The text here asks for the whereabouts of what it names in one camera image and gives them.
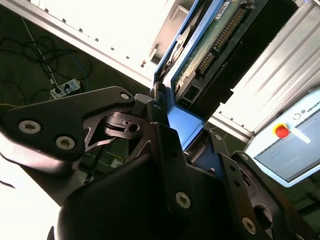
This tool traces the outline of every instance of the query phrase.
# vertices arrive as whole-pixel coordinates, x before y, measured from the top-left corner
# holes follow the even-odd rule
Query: touchscreen display
[[[287,182],[320,163],[320,110],[254,158]]]

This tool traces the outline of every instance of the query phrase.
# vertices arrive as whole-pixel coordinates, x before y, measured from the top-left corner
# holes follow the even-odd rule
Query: dark floor
[[[27,20],[26,24],[36,41],[40,37],[48,37],[53,41],[55,49],[61,49],[57,43],[59,42],[64,49],[78,50],[72,45],[54,37],[52,34]],[[21,18],[3,6],[0,6],[0,40],[3,40],[4,38],[10,38],[14,41],[20,42],[21,44],[26,44],[31,41]],[[52,45],[48,40],[44,40],[43,43],[52,49]],[[19,88],[11,82],[3,81],[12,81],[20,86],[25,94],[27,103],[33,97],[33,101],[35,103],[47,101],[51,97],[46,91],[42,91],[34,96],[37,91],[41,89],[51,90],[53,86],[49,81],[49,77],[42,70],[41,65],[36,62],[31,62],[23,56],[22,53],[23,47],[10,40],[6,40],[0,44],[0,113],[10,108],[3,104],[24,104],[24,96]],[[86,90],[97,90],[111,86],[120,86],[129,90],[133,95],[137,93],[146,94],[149,91],[145,86],[137,83],[131,78],[112,69],[101,61],[80,50],[78,53],[73,53],[73,56],[78,59],[79,64],[84,68],[86,73],[89,71],[89,61],[92,63],[92,71],[88,76],[89,88],[85,79],[81,81]],[[84,77],[82,70],[69,55],[59,57],[57,62],[52,65],[56,66],[56,71],[60,74],[67,76],[67,78],[61,77],[54,73],[59,84],[63,84],[73,78],[81,79]],[[235,139],[229,134],[226,134],[221,129],[215,128],[214,126],[211,126],[211,128],[224,138],[229,153],[233,153],[236,150],[242,150],[245,147],[241,141]],[[118,143],[114,144],[109,151],[124,158],[126,156],[126,153],[124,152],[125,148],[126,142],[120,140]],[[85,161],[92,162],[93,159],[93,157],[87,155]],[[108,165],[110,165],[114,159],[114,156],[105,153],[101,158],[103,162],[98,166],[98,168],[101,171],[109,171],[111,167]],[[307,179],[292,188],[285,189],[282,187],[281,189],[293,203],[294,207],[299,210],[313,203],[319,203],[319,183],[319,174],[315,174],[313,178]],[[315,231],[320,232],[320,210],[317,209],[319,209],[319,206],[318,208],[316,206],[312,213],[307,214],[305,219]]]

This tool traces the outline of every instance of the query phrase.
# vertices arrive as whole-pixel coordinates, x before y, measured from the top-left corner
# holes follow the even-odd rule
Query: circuit board
[[[219,51],[241,18],[246,13],[246,10],[241,8],[244,0],[225,1],[221,9],[217,13],[215,19],[210,24],[209,28],[201,38],[198,45],[193,50],[192,54],[187,59],[181,71],[174,80],[174,93],[180,90],[186,79],[198,68],[203,72],[214,59],[214,55],[210,52],[211,49]]]

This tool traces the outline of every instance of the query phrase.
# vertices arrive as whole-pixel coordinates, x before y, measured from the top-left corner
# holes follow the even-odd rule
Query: blue cable
[[[65,50],[64,47],[60,44],[60,42],[58,41],[58,39],[56,38],[56,36],[54,36],[54,40],[55,42],[59,45],[59,47],[62,49],[62,50]],[[88,80],[88,76],[86,74],[86,71],[84,70],[84,68],[80,65],[80,63],[78,62],[78,60],[76,59],[75,56],[73,56],[71,53],[68,53],[69,56],[73,59],[73,61],[75,62],[75,64],[77,64],[77,66],[81,69],[81,71],[83,72],[84,76],[85,76],[85,80],[86,80],[86,86],[87,86],[87,90],[89,91],[90,90],[90,87],[89,87],[89,80]]]

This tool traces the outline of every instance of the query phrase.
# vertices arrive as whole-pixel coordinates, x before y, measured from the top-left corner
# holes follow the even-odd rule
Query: red emergency stop button
[[[275,128],[274,128],[274,133],[275,135],[277,135],[280,139],[284,139],[286,138],[290,131],[288,129],[288,127],[285,124],[278,124]]]

